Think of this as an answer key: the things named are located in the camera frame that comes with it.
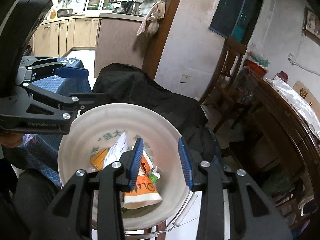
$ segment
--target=dark pants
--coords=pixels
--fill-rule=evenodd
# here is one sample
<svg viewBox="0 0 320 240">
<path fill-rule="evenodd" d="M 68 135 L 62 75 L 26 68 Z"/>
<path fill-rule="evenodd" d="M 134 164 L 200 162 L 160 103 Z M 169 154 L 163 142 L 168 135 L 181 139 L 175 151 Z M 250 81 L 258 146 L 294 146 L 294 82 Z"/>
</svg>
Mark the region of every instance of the dark pants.
<svg viewBox="0 0 320 240">
<path fill-rule="evenodd" d="M 3 174 L 0 177 L 0 239 L 27 240 L 38 225 L 58 188 L 39 171 L 25 170 L 19 176 L 12 198 Z"/>
</svg>

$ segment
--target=human hand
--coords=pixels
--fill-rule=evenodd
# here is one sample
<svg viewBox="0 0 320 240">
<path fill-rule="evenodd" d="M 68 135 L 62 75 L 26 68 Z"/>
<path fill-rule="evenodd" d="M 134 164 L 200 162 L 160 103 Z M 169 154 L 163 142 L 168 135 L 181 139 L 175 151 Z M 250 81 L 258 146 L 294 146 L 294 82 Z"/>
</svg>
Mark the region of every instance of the human hand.
<svg viewBox="0 0 320 240">
<path fill-rule="evenodd" d="M 22 143 L 21 133 L 0 133 L 0 144 L 7 148 L 15 148 Z"/>
</svg>

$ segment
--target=framed photo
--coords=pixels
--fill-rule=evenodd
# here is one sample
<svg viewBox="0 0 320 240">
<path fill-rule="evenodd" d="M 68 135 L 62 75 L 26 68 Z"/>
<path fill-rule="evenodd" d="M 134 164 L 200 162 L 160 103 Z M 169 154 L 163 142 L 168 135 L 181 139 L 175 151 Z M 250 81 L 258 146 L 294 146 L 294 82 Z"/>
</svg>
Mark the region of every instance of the framed photo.
<svg viewBox="0 0 320 240">
<path fill-rule="evenodd" d="M 316 14 L 305 8 L 303 33 L 320 45 L 320 21 Z"/>
</svg>

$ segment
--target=blue tablecloth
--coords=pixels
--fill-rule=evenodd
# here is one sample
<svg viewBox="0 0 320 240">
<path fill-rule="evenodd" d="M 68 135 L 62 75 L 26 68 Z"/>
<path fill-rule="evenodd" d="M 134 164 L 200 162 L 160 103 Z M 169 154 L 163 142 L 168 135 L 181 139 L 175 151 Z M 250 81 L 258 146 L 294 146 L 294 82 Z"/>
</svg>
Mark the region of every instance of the blue tablecloth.
<svg viewBox="0 0 320 240">
<path fill-rule="evenodd" d="M 67 66 L 84 68 L 79 58 L 64 57 L 58 58 L 58 61 L 65 62 Z M 35 81 L 33 84 L 63 96 L 75 92 L 92 92 L 88 79 L 60 78 L 55 75 Z M 60 185 L 57 158 L 61 139 L 62 135 L 26 134 L 23 143 L 18 147 L 18 153 L 28 164 L 25 169 L 35 168 L 55 184 Z"/>
</svg>

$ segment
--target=wooden table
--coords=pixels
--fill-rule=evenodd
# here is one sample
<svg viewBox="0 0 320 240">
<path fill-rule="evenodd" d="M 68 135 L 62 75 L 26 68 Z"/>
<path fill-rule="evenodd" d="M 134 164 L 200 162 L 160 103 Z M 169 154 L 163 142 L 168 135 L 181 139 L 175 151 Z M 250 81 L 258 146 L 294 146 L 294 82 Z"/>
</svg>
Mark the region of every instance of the wooden table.
<svg viewBox="0 0 320 240">
<path fill-rule="evenodd" d="M 282 126 L 297 149 L 307 169 L 315 199 L 320 204 L 320 143 L 313 135 L 306 121 L 265 80 L 250 74 L 248 85 L 255 100 L 262 103 Z"/>
</svg>

